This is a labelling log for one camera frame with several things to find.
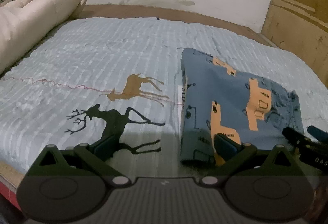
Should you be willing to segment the blue pants with orange print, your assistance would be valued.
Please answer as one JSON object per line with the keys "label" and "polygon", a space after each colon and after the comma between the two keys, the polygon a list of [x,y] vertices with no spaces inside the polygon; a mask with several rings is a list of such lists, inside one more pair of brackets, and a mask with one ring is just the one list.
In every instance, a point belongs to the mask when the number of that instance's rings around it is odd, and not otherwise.
{"label": "blue pants with orange print", "polygon": [[270,150],[287,144],[283,130],[304,133],[300,101],[294,91],[204,52],[182,52],[183,129],[180,160],[211,167],[227,161],[229,148],[214,138]]}

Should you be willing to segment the light blue deer-print bedspread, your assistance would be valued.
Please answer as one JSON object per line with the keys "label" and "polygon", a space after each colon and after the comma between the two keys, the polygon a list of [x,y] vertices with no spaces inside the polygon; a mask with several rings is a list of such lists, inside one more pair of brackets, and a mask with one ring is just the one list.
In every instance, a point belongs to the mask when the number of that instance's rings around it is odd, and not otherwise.
{"label": "light blue deer-print bedspread", "polygon": [[271,79],[300,99],[302,123],[327,129],[327,88],[301,59],[229,30],[158,18],[86,18],[53,29],[1,78],[1,169],[25,174],[49,144],[101,138],[94,105],[130,122],[109,164],[129,176],[193,176],[180,163],[181,54],[192,48]]}

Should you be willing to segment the plywood board panel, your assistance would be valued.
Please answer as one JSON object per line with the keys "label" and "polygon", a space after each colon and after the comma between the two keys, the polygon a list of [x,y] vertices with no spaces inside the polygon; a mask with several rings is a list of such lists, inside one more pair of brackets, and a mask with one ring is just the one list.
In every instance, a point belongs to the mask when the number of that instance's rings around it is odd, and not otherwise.
{"label": "plywood board panel", "polygon": [[271,0],[261,33],[327,84],[327,0]]}

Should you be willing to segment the rolled cream quilt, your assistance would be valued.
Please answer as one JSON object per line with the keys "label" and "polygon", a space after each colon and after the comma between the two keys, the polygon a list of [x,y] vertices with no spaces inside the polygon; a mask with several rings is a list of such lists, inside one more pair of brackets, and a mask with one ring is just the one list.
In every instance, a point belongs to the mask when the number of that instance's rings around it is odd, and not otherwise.
{"label": "rolled cream quilt", "polygon": [[1,7],[1,72],[10,68],[48,32],[78,16],[87,0],[15,0]]}

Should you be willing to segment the brown wooden bed frame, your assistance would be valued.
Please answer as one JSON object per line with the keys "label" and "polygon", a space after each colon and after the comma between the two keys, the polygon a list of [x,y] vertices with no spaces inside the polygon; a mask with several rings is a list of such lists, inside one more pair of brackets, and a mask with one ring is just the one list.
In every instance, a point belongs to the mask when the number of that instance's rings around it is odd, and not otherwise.
{"label": "brown wooden bed frame", "polygon": [[261,33],[252,29],[214,17],[174,10],[168,8],[141,6],[141,5],[86,5],[78,18],[107,17],[107,18],[142,18],[157,17],[170,21],[183,21],[185,23],[200,23],[220,29],[226,29],[238,35],[245,36],[266,46],[275,45]]}

